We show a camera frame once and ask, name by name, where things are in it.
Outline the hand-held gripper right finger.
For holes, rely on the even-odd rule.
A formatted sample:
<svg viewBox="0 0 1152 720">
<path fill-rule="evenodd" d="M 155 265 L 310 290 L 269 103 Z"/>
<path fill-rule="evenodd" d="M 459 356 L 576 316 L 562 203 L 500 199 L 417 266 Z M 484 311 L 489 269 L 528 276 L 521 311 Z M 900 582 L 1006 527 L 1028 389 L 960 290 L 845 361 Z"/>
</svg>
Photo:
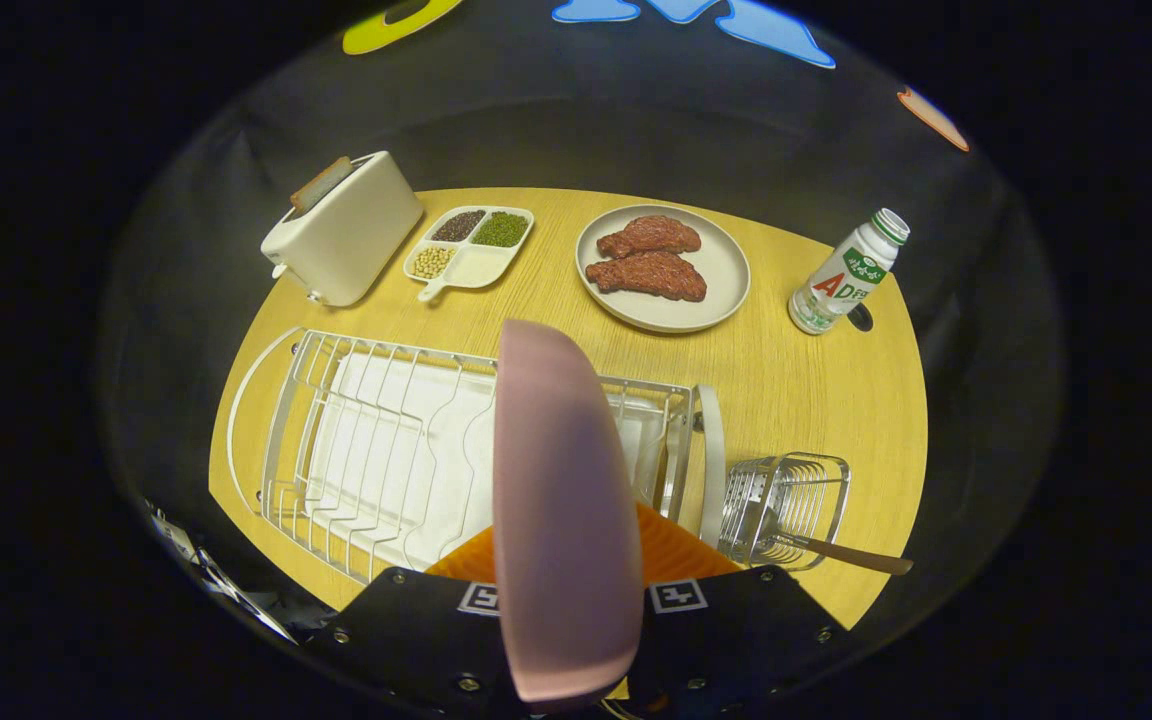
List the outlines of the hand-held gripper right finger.
<svg viewBox="0 0 1152 720">
<path fill-rule="evenodd" d="M 740 569 L 658 511 L 636 511 L 644 592 L 630 714 L 765 714 L 849 651 L 849 628 L 790 573 Z"/>
</svg>

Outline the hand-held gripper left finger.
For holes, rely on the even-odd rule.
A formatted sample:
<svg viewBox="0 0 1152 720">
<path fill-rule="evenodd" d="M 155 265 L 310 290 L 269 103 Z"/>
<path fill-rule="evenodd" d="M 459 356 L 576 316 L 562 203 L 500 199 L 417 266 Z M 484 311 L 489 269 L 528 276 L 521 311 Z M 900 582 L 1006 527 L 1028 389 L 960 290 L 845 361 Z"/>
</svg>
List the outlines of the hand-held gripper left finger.
<svg viewBox="0 0 1152 720">
<path fill-rule="evenodd" d="M 306 655 L 403 717 L 524 717 L 495 584 L 388 568 L 306 639 Z"/>
</svg>

